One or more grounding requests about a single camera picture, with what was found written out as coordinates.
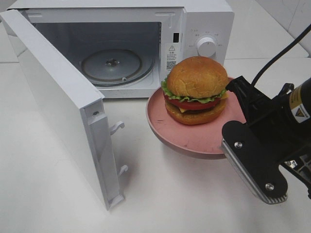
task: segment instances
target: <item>open microwave door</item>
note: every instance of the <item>open microwave door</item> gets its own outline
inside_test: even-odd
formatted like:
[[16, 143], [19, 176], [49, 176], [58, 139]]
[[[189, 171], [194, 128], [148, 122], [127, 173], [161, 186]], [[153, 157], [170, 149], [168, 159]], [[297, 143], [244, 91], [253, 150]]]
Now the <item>open microwave door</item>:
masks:
[[40, 111], [109, 209], [123, 197], [104, 96], [21, 12], [0, 16]]

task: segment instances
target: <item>black cable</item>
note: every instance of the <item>black cable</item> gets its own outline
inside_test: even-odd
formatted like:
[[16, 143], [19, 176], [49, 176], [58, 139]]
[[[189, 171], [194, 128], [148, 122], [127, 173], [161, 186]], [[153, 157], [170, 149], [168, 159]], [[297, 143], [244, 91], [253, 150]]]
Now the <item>black cable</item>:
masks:
[[292, 42], [290, 43], [285, 49], [283, 49], [280, 53], [278, 53], [274, 58], [272, 58], [255, 76], [253, 79], [251, 85], [249, 86], [247, 97], [246, 97], [246, 119], [249, 119], [249, 102], [251, 99], [251, 93], [252, 89], [254, 88], [255, 84], [257, 83], [258, 79], [261, 77], [261, 75], [274, 63], [276, 62], [281, 56], [286, 54], [292, 47], [294, 47], [298, 42], [305, 37], [306, 34], [308, 34], [311, 31], [311, 24]]

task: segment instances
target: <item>white microwave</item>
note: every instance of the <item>white microwave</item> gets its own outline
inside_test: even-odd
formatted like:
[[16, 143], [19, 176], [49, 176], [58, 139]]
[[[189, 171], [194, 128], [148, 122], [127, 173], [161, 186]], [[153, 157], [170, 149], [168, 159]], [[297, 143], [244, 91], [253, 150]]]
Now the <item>white microwave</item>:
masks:
[[103, 98], [145, 98], [191, 56], [223, 64], [224, 0], [17, 0], [0, 13], [33, 96], [107, 209], [120, 202]]

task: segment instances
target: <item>white table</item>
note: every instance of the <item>white table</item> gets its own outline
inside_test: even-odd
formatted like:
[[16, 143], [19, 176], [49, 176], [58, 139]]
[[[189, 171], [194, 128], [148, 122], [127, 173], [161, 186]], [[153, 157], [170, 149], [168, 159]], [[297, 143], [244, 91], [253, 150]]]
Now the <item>white table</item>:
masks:
[[[255, 0], [227, 0], [235, 18], [226, 59], [272, 58], [293, 38]], [[308, 57], [296, 45], [284, 57]], [[0, 23], [0, 63], [18, 62]]]
[[[251, 80], [267, 61], [225, 67]], [[117, 164], [130, 167], [120, 179], [125, 201], [106, 211], [38, 112], [19, 64], [0, 64], [0, 73], [0, 232], [310, 232], [311, 200], [294, 176], [281, 169], [285, 203], [261, 202], [226, 159], [189, 158], [163, 145], [147, 123], [146, 99], [104, 101], [109, 121], [125, 122], [112, 142]], [[311, 59], [282, 59], [258, 88], [273, 97], [310, 74]]]

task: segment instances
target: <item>warning label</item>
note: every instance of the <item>warning label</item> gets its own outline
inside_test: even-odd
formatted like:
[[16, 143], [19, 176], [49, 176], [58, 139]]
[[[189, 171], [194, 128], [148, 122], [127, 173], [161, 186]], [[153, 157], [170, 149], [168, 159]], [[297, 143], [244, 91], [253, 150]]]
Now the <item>warning label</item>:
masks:
[[298, 123], [302, 123], [310, 118], [310, 114], [303, 106], [301, 100], [301, 86], [292, 91], [289, 102], [292, 114]]
[[166, 44], [165, 47], [165, 58], [166, 58], [166, 70], [171, 71], [172, 68], [179, 61], [179, 44]]
[[300, 105], [296, 106], [295, 108], [293, 108], [292, 114], [298, 123], [302, 123], [305, 120], [308, 120], [310, 118], [310, 115], [306, 111], [303, 104], [300, 104]]
[[175, 51], [175, 48], [174, 48], [174, 46], [173, 46], [173, 45], [172, 45], [172, 46], [170, 46], [169, 51]]

